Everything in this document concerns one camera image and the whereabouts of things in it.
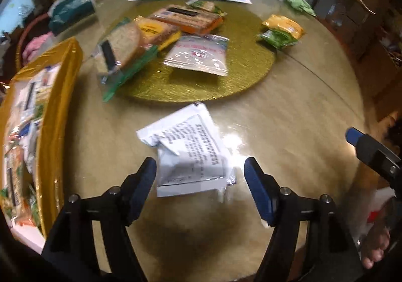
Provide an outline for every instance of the label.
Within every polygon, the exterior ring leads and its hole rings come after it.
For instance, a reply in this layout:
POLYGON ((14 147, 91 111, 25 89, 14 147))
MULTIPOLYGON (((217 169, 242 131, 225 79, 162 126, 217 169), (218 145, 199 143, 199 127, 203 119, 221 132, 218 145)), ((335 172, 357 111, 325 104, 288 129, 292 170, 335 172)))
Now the label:
POLYGON ((160 34, 164 31, 164 28, 157 22, 139 22, 137 25, 147 38, 153 37, 155 34, 160 34))
POLYGON ((159 185, 225 177, 221 152, 199 115, 158 133, 157 138, 164 146, 158 151, 159 185))

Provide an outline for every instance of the glass tabletop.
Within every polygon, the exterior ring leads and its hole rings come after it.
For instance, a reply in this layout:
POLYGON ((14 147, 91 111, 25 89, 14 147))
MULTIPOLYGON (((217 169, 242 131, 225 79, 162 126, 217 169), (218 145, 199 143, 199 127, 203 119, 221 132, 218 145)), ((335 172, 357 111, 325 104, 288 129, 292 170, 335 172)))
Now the glass tabletop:
MULTIPOLYGON (((151 190, 139 219, 127 228, 149 281, 223 282, 257 271, 273 229, 261 222, 244 179, 247 157, 255 157, 280 186, 305 197, 328 193, 338 202, 354 177, 357 159, 344 132, 350 126, 364 130, 363 105, 342 47, 315 18, 280 1, 251 1, 245 6, 261 20, 285 15, 306 34, 297 45, 277 52, 273 68, 254 87, 206 102, 233 155, 237 183, 224 194, 157 198, 155 187, 151 190)), ((156 150, 143 144, 136 131, 184 107, 129 97, 102 103, 88 58, 102 34, 133 6, 127 0, 96 0, 96 17, 60 36, 75 36, 84 51, 66 127, 66 195, 100 195, 136 172, 145 157, 157 159, 156 150)), ((298 247, 305 233, 302 224, 298 247)), ((108 271, 99 225, 94 235, 100 267, 108 271)))

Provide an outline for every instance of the gold placemat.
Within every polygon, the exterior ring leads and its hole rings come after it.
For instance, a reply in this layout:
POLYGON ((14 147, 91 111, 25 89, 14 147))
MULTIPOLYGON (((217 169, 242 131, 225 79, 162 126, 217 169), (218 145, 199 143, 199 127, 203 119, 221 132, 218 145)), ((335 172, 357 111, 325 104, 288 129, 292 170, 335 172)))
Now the gold placemat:
MULTIPOLYGON (((184 5, 186 1, 142 1, 124 16, 130 19, 138 15, 146 17, 162 7, 170 4, 184 5)), ((223 25, 212 32, 230 39, 226 53, 228 76, 164 65, 163 60, 172 48, 170 46, 123 85, 119 94, 161 102, 195 102, 229 96, 260 81, 275 61, 275 54, 257 42, 261 19, 248 11, 244 4, 224 1, 215 3, 228 14, 223 25)))

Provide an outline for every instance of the screw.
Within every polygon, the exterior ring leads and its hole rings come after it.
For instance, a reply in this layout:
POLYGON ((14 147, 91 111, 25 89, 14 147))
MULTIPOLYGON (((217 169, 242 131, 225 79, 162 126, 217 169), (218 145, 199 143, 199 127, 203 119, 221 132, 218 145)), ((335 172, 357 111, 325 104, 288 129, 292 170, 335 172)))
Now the screw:
POLYGON ((73 194, 73 195, 71 195, 69 198, 68 198, 68 202, 69 203, 75 203, 76 201, 78 201, 80 199, 80 196, 79 195, 76 195, 75 193, 73 194))
POLYGON ((292 190, 290 190, 288 187, 282 187, 281 189, 279 189, 279 191, 284 196, 288 196, 292 193, 292 190))
POLYGON ((320 196, 320 200, 328 204, 332 201, 332 198, 325 193, 324 195, 320 196))
POLYGON ((110 189, 109 189, 109 193, 111 194, 111 195, 117 195, 118 193, 120 192, 120 187, 118 187, 118 186, 114 186, 114 187, 111 187, 110 189))

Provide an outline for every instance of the pink cloth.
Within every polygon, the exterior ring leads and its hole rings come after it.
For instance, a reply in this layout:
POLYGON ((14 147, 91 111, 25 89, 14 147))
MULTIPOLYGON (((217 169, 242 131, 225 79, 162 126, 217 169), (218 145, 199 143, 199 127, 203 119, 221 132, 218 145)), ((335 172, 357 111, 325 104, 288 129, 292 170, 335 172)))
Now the pink cloth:
POLYGON ((23 63, 27 64, 30 62, 37 53, 38 49, 42 46, 42 44, 47 40, 49 37, 53 37, 52 32, 48 32, 47 34, 43 34, 39 37, 35 37, 27 44, 23 52, 23 63))

